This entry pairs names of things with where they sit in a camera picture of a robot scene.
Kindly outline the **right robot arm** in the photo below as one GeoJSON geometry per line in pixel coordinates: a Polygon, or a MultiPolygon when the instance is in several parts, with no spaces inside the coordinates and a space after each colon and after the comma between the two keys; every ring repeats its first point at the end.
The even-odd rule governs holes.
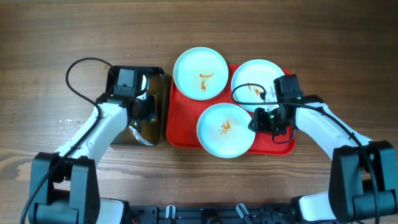
{"type": "Polygon", "coordinates": [[[296,222],[360,222],[397,214],[396,150],[387,141],[372,141],[342,122],[317,95],[305,96],[296,75],[273,82],[272,111],[256,108],[248,128],[273,136],[288,127],[309,135],[331,158],[326,192],[296,198],[296,222]]]}

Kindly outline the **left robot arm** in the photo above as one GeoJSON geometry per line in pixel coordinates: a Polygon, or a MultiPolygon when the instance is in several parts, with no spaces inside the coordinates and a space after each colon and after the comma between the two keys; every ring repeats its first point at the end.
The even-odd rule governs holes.
{"type": "Polygon", "coordinates": [[[86,123],[55,152],[34,157],[22,223],[134,223],[129,202],[100,197],[96,167],[123,131],[149,144],[139,134],[139,123],[159,115],[156,97],[148,93],[154,75],[161,76],[162,71],[137,66],[109,69],[106,90],[94,102],[86,123]]]}

